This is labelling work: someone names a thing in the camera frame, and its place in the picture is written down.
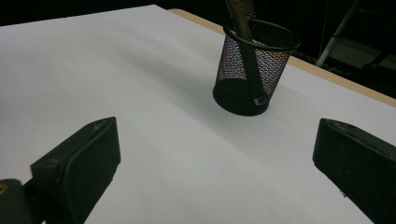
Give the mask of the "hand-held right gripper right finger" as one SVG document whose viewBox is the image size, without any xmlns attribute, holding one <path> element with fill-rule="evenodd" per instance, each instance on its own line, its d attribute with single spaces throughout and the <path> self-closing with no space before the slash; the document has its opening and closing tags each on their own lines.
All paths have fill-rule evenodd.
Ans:
<svg viewBox="0 0 396 224">
<path fill-rule="evenodd" d="M 396 146 L 342 121 L 321 119 L 313 163 L 374 224 L 396 224 Z"/>
</svg>

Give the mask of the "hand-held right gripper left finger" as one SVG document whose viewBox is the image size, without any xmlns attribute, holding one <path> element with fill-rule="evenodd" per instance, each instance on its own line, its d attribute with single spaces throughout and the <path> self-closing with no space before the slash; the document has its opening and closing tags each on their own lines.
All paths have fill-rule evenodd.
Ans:
<svg viewBox="0 0 396 224">
<path fill-rule="evenodd" d="M 91 122 L 31 165 L 35 224 L 83 224 L 120 164 L 117 120 Z"/>
</svg>

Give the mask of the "metal stand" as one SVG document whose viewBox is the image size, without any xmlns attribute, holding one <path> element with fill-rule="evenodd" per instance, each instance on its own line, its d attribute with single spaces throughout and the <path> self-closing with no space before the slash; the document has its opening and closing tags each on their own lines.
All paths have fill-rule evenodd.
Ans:
<svg viewBox="0 0 396 224">
<path fill-rule="evenodd" d="M 339 40 L 341 34 L 343 33 L 344 29 L 346 28 L 348 22 L 350 21 L 353 13 L 357 10 L 361 0 L 354 0 L 352 4 L 350 5 L 348 11 L 346 12 L 345 16 L 343 19 L 340 21 L 338 27 L 336 28 L 335 32 L 332 34 L 330 40 L 328 41 L 326 47 L 324 50 L 320 53 L 318 59 L 315 62 L 315 66 L 321 67 L 330 53 L 332 52 L 332 49 L 335 47 L 337 41 Z"/>
</svg>

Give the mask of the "dark brown comb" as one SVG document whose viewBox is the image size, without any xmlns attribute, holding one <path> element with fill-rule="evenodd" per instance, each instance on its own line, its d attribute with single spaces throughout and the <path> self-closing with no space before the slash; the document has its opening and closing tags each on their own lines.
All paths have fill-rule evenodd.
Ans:
<svg viewBox="0 0 396 224">
<path fill-rule="evenodd" d="M 254 105 L 264 105 L 266 103 L 266 96 L 262 89 L 262 79 L 255 49 L 248 45 L 248 42 L 252 41 L 248 24 L 251 19 L 256 18 L 254 4 L 252 0 L 225 0 L 225 2 L 233 19 L 235 34 L 244 40 L 244 43 L 239 48 Z"/>
</svg>

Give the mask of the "black mesh pen holder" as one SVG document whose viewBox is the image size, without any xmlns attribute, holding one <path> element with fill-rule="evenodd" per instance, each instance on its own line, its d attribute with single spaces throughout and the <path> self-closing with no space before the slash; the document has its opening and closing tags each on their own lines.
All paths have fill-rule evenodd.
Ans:
<svg viewBox="0 0 396 224">
<path fill-rule="evenodd" d="M 252 20 L 248 26 L 252 41 L 247 44 L 255 49 L 266 103 L 254 105 L 239 48 L 244 40 L 235 34 L 231 23 L 223 26 L 225 40 L 213 97 L 227 111 L 241 116 L 257 116 L 268 108 L 288 59 L 301 41 L 290 30 L 268 21 Z"/>
</svg>

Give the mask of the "grey stand base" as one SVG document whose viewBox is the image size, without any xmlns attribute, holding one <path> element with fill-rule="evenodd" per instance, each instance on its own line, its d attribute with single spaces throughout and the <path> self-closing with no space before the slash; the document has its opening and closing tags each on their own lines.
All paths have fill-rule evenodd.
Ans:
<svg viewBox="0 0 396 224">
<path fill-rule="evenodd" d="M 380 53 L 379 49 L 339 38 L 330 50 L 328 57 L 356 68 L 362 68 L 365 64 L 371 63 Z M 389 54 L 379 65 L 396 70 L 396 55 Z"/>
</svg>

